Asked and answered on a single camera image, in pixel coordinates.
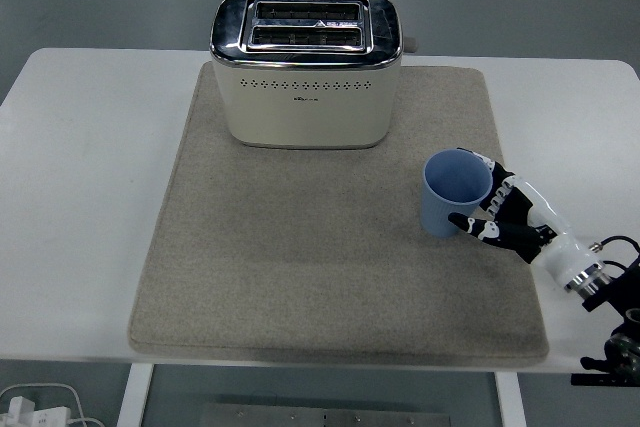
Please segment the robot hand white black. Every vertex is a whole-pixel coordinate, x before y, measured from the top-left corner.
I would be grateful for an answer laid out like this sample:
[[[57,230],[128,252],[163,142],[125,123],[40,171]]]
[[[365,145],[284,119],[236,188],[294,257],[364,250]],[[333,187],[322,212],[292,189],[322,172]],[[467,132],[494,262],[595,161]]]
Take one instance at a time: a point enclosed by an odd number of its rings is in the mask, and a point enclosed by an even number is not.
[[[486,220],[451,213],[450,223],[479,241],[515,252],[546,270],[561,287],[586,297],[588,289],[609,282],[604,262],[577,240],[569,223],[526,180],[479,153],[492,175],[480,208]]]

